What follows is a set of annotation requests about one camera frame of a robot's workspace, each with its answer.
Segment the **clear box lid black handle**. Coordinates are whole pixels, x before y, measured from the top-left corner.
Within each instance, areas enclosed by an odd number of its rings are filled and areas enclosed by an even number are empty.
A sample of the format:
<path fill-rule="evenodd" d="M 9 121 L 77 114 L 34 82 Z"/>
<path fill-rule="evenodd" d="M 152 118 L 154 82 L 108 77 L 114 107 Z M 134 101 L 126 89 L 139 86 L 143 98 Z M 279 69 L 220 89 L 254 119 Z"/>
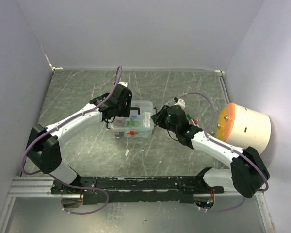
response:
<path fill-rule="evenodd" d="M 150 112 L 151 116 L 155 114 L 153 102 L 148 100 L 133 100 L 131 102 L 131 110 L 129 117 L 116 117 L 114 122 L 110 124 L 113 131 L 151 131 L 154 129 L 154 123 L 151 119 L 149 128 L 144 127 L 144 112 Z M 126 127 L 126 121 L 138 121 L 139 127 Z"/>

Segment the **clear first aid box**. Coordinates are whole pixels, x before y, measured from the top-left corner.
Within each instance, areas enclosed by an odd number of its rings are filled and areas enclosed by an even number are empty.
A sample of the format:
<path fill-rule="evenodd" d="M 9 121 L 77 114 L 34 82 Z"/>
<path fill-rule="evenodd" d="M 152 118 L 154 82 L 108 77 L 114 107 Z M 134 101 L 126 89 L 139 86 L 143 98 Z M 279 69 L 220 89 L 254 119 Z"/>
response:
<path fill-rule="evenodd" d="M 155 113 L 153 102 L 133 100 L 129 117 L 116 117 L 109 128 L 117 138 L 149 138 L 154 129 L 151 117 Z"/>

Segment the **small green packet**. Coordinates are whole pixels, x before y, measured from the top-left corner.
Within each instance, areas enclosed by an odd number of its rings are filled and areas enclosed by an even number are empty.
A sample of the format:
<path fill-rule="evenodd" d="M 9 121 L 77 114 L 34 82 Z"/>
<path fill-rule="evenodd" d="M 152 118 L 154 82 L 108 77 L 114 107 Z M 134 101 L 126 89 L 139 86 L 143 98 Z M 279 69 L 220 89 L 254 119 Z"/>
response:
<path fill-rule="evenodd" d="M 139 127 L 140 123 L 138 121 L 126 121 L 126 127 Z"/>

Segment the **white plaster packet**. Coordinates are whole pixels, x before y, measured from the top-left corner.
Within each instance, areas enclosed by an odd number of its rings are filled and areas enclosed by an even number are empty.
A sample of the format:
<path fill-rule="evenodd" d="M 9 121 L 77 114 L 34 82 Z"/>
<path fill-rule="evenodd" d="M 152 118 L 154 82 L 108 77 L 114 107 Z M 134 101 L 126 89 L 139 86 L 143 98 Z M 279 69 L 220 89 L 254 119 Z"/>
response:
<path fill-rule="evenodd" d="M 144 112 L 144 127 L 149 128 L 151 125 L 151 113 L 150 112 Z"/>

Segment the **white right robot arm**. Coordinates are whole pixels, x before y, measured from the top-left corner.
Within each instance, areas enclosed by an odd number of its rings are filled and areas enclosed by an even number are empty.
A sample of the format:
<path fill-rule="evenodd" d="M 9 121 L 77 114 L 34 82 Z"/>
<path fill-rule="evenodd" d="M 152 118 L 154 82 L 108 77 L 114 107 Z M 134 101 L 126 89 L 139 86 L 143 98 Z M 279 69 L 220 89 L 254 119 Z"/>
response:
<path fill-rule="evenodd" d="M 205 130 L 191 124 L 178 105 L 165 105 L 151 119 L 156 126 L 173 132 L 180 144 L 204 152 L 227 166 L 226 169 L 207 168 L 200 172 L 196 181 L 199 192 L 207 193 L 212 187 L 226 187 L 251 198 L 258 191 L 268 190 L 270 175 L 255 148 L 243 149 L 208 135 Z"/>

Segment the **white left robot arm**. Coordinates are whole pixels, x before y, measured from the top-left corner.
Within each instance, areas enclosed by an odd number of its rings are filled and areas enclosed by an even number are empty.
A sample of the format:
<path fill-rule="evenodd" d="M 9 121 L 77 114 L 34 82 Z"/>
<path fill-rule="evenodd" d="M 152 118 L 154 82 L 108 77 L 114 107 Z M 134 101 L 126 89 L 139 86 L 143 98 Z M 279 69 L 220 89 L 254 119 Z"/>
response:
<path fill-rule="evenodd" d="M 81 187 L 79 174 L 66 164 L 61 147 L 78 133 L 102 122 L 111 124 L 116 117 L 128 117 L 131 108 L 132 91 L 127 82 L 120 82 L 111 93 L 98 96 L 81 110 L 47 127 L 40 124 L 31 130 L 21 166 L 30 159 L 38 171 L 63 182 L 63 188 L 70 194 Z"/>

